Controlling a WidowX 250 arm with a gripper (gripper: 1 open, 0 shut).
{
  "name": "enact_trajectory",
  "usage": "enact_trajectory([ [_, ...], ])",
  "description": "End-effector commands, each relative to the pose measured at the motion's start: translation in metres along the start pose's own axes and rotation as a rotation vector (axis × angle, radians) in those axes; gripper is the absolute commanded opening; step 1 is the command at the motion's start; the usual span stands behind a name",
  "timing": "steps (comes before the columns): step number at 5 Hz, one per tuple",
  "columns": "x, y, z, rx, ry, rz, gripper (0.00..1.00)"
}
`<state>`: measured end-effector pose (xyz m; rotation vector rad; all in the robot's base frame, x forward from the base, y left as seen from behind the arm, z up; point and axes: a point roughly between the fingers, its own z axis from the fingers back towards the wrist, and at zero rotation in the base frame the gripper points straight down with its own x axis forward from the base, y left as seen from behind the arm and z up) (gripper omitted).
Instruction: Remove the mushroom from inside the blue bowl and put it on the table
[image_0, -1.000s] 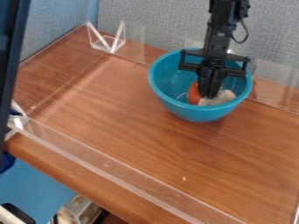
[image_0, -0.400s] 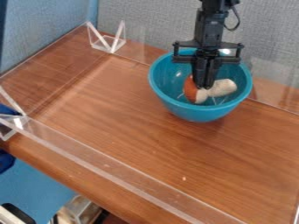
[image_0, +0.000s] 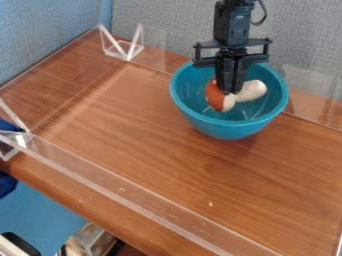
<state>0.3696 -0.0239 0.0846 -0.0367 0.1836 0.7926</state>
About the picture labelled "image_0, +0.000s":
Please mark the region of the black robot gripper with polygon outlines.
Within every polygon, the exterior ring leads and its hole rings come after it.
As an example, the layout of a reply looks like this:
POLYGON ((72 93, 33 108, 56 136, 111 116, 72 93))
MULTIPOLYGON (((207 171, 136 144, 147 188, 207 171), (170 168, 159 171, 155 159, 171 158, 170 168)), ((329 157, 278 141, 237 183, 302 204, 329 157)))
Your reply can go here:
POLYGON ((273 41, 269 38, 250 37, 250 25, 259 26, 267 18, 266 13, 267 9, 262 0, 218 0, 215 3, 212 40, 198 42, 194 45, 192 62, 198 67, 208 67, 215 64, 216 83, 225 94, 241 92, 250 63, 245 57, 237 57, 233 61, 222 55, 216 56, 215 62, 214 57, 202 57, 202 50, 238 50, 262 45, 263 53, 267 54, 273 41), (258 22, 251 21, 255 3, 259 3, 265 13, 258 22))

